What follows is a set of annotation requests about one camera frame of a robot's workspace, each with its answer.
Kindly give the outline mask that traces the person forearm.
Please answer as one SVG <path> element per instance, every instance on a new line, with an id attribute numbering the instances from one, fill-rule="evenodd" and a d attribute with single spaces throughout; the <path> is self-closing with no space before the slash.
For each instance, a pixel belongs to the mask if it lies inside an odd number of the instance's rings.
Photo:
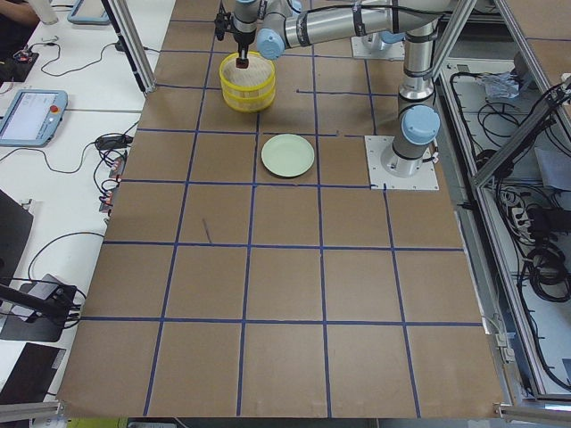
<path id="1" fill-rule="evenodd" d="M 22 26 L 32 28 L 39 23 L 39 17 L 29 3 L 14 3 L 1 0 L 1 14 Z"/>

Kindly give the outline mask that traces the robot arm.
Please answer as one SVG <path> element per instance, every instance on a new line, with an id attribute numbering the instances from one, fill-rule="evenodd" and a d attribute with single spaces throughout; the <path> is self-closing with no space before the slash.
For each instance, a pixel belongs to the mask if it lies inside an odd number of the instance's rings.
<path id="1" fill-rule="evenodd" d="M 419 1 L 353 1 L 306 9 L 298 1 L 237 1 L 232 11 L 220 7 L 215 36 L 232 34 L 236 64 L 249 65 L 251 45 L 268 60 L 285 50 L 383 32 L 404 37 L 403 78 L 399 86 L 399 130 L 380 160 L 394 177 L 416 175 L 427 147 L 441 125 L 431 107 L 434 99 L 433 57 L 437 22 L 448 1 L 422 5 Z"/>

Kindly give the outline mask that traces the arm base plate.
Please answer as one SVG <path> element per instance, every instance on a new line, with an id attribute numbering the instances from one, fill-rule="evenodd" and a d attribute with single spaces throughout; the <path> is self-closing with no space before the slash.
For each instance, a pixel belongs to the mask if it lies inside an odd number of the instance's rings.
<path id="1" fill-rule="evenodd" d="M 369 186 L 374 190 L 439 190 L 432 153 L 404 160 L 393 150 L 392 136 L 364 136 Z"/>
<path id="2" fill-rule="evenodd" d="M 376 33 L 364 37 L 353 37 L 352 56 L 365 60 L 402 61 L 404 59 L 404 35 Z"/>

